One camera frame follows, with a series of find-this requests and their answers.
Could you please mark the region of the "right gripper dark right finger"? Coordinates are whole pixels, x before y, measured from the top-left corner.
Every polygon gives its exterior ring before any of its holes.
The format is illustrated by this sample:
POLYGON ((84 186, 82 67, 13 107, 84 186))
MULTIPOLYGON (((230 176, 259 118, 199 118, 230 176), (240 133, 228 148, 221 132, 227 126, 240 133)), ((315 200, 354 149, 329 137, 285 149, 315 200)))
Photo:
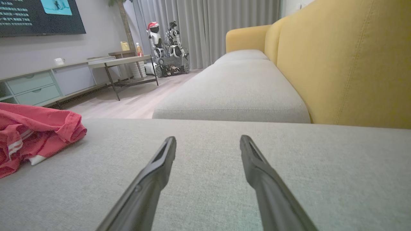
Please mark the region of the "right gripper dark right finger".
POLYGON ((300 203, 248 135, 240 138, 248 184, 255 190, 264 231, 318 231, 300 203))

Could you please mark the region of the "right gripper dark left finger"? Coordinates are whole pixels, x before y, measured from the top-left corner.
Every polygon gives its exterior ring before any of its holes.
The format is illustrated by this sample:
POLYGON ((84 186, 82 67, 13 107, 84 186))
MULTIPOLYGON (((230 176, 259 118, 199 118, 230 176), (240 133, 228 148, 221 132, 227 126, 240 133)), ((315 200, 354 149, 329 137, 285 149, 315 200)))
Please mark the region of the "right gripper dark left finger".
POLYGON ((161 191, 169 181, 176 146, 175 137, 164 140, 96 231, 151 231, 161 191))

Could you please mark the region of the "red and white jersey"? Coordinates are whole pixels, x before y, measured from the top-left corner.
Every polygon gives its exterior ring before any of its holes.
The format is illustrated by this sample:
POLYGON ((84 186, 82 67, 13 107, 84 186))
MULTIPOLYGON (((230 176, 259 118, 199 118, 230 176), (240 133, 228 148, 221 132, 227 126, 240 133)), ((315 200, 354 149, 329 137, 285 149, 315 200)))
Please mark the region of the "red and white jersey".
POLYGON ((0 179, 36 165, 87 133, 72 111, 0 102, 0 179))

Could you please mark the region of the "grey ottoman cushion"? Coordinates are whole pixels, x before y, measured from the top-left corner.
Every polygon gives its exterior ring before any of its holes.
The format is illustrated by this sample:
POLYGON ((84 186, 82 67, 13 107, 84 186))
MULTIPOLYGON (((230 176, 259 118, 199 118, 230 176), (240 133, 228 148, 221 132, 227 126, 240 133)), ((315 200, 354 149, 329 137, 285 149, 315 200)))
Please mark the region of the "grey ottoman cushion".
POLYGON ((0 231, 95 231, 169 136, 176 158, 152 231, 262 231, 241 135, 318 230, 411 231, 411 130, 166 119, 83 125, 82 140, 0 179, 0 231))

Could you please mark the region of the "long grey sofa seat cushion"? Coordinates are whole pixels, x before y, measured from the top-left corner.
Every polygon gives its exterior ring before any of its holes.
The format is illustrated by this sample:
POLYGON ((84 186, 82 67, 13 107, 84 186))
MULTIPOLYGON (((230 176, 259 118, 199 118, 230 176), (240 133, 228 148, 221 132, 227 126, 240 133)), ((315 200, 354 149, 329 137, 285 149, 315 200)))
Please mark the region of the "long grey sofa seat cushion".
POLYGON ((160 102, 152 118, 311 123, 304 101, 269 60, 215 63, 160 102))

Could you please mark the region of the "white ribbed cylinder basket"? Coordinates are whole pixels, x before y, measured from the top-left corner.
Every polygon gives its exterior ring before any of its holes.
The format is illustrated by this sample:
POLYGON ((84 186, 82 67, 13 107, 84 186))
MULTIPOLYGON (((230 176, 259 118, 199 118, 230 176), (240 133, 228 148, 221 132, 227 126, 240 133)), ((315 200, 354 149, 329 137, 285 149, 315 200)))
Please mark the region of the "white ribbed cylinder basket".
POLYGON ((145 62, 139 61, 130 64, 130 69, 134 79, 144 79, 146 78, 145 72, 145 62))

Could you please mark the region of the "grey tracked robot vehicle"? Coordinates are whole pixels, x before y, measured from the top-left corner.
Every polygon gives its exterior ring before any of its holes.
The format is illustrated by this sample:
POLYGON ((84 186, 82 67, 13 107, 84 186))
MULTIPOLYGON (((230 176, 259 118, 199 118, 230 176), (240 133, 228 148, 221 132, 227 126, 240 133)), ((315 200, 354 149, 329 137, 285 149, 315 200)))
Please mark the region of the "grey tracked robot vehicle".
POLYGON ((188 55, 160 57, 156 58, 155 63, 154 73, 156 77, 168 77, 190 72, 188 55))

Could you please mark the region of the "low table, black legs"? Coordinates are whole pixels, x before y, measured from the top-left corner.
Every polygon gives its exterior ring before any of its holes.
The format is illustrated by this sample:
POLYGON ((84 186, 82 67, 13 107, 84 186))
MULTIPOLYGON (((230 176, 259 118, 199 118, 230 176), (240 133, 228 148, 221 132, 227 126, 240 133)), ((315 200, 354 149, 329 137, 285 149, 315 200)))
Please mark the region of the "low table, black legs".
POLYGON ((107 61, 93 61, 91 64, 88 64, 89 68, 95 69, 95 68, 104 68, 108 78, 109 82, 111 83, 111 87, 113 91, 115 92, 118 101, 120 101, 119 93, 126 90, 129 87, 135 86, 135 85, 142 85, 145 83, 151 83, 155 82, 157 86, 159 86, 158 83, 158 78, 156 75, 154 75, 154 79, 147 79, 147 80, 142 80, 142 81, 137 81, 137 80, 118 80, 117 82, 114 82, 113 78, 111 77, 111 74, 109 72, 109 68, 111 67, 117 67, 122 64, 131 64, 134 62, 139 62, 139 61, 151 61, 153 63, 153 58, 151 55, 144 55, 142 57, 134 56, 134 57, 125 57, 125 58, 120 58, 120 59, 113 59, 113 60, 107 60, 107 61))

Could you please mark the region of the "small brown wooden table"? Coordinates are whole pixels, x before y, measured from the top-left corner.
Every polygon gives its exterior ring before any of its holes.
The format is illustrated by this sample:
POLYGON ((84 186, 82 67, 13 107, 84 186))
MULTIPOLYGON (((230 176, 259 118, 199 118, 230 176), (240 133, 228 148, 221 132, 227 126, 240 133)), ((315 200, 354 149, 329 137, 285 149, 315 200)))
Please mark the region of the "small brown wooden table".
POLYGON ((115 59, 120 59, 120 58, 134 57, 136 56, 136 52, 132 50, 118 51, 118 52, 109 53, 108 55, 115 57, 115 59))

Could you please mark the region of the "yellow sofa backrest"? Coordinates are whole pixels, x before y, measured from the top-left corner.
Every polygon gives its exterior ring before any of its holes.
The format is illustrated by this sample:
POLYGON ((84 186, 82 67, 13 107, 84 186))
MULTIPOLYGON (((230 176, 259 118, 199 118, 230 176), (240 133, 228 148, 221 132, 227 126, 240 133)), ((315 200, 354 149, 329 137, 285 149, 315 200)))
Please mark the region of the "yellow sofa backrest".
POLYGON ((314 124, 411 129, 411 0, 314 0, 272 25, 230 30, 262 51, 314 124))

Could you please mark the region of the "white humanoid robot, red hat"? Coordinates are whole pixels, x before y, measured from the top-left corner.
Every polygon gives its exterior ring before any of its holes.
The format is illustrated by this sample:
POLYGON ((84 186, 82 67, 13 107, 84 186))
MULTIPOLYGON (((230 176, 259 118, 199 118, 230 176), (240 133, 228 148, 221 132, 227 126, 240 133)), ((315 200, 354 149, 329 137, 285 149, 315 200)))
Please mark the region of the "white humanoid robot, red hat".
POLYGON ((165 52, 162 46, 162 38, 160 35, 160 25, 158 22, 150 22, 147 28, 150 47, 156 58, 165 57, 165 52))

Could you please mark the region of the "long pale green TV cabinet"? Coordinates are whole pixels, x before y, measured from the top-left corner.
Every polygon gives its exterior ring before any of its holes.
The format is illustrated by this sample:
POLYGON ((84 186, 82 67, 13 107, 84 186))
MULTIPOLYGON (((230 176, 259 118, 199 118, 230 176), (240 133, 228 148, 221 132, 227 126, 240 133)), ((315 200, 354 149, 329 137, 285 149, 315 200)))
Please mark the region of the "long pale green TV cabinet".
POLYGON ((98 57, 0 79, 0 102, 46 106, 101 88, 109 82, 105 71, 90 64, 112 59, 98 57))

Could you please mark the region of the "brown tree trunk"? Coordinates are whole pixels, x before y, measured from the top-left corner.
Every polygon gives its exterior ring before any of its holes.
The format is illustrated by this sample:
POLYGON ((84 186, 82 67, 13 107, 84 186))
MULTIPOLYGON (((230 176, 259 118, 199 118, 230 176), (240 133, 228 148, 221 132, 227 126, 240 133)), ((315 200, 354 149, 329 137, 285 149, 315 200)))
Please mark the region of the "brown tree trunk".
POLYGON ((126 37, 127 37, 127 40, 128 40, 130 50, 135 52, 136 51, 135 43, 134 43, 134 40, 132 38, 132 32, 131 32, 131 29, 130 29, 130 25, 129 25, 129 21, 128 21, 128 17, 127 17, 127 12, 124 8, 124 3, 126 1, 128 1, 128 0, 108 0, 108 5, 109 6, 117 5, 117 7, 119 8, 119 13, 120 13, 120 16, 121 16, 121 19, 122 19, 122 23, 123 23, 123 26, 124 26, 124 30, 125 30, 125 33, 126 33, 126 37))

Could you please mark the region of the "grey pleated curtain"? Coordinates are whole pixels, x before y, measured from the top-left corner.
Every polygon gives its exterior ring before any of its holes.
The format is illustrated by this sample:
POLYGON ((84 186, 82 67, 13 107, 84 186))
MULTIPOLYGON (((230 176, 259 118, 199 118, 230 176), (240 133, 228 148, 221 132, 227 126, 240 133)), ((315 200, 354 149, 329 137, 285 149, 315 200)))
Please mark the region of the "grey pleated curtain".
POLYGON ((203 69, 226 52, 227 32, 268 25, 282 16, 284 0, 122 0, 133 43, 152 54, 147 25, 158 22, 160 35, 176 21, 191 69, 203 69))

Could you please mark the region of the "wall-mounted black television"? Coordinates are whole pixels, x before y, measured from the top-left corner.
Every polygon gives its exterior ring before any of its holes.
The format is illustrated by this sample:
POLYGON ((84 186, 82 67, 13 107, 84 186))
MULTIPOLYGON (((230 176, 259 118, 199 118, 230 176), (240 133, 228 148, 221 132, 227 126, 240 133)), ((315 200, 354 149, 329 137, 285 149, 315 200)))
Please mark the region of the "wall-mounted black television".
POLYGON ((0 38, 82 34, 75 0, 0 0, 0 38))

